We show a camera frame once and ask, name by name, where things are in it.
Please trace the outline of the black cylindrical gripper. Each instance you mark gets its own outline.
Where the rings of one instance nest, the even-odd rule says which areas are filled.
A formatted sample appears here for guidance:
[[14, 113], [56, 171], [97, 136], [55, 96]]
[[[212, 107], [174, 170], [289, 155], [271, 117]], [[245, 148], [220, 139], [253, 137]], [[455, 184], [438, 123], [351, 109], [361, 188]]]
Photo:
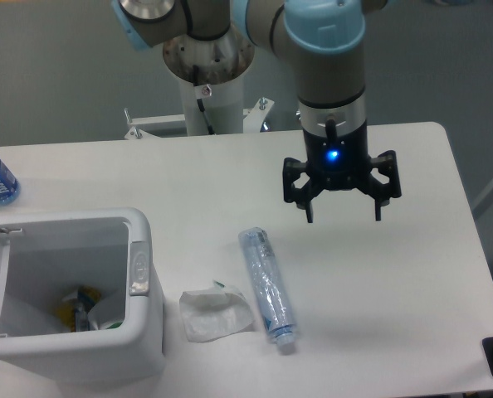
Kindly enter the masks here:
[[[314, 220], [312, 201], [324, 190], [351, 190], [369, 180], [374, 216], [382, 220], [382, 208], [402, 196], [397, 154], [388, 150], [370, 158], [366, 107], [362, 99], [330, 108], [300, 105], [307, 162], [285, 158], [282, 169], [283, 198]], [[380, 182], [371, 171], [386, 177]]]

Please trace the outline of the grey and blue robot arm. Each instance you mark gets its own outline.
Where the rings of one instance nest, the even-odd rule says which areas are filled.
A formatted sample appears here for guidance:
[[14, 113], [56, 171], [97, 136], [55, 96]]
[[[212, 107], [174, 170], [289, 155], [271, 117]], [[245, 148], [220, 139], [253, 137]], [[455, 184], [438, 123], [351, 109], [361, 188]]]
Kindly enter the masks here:
[[383, 1], [114, 1], [139, 50], [163, 49], [186, 92], [191, 135], [240, 133], [240, 79], [262, 48], [290, 67], [307, 159], [286, 158], [283, 197], [311, 213], [324, 191], [359, 190], [377, 209], [401, 195], [394, 151], [372, 157], [365, 110], [367, 14]]

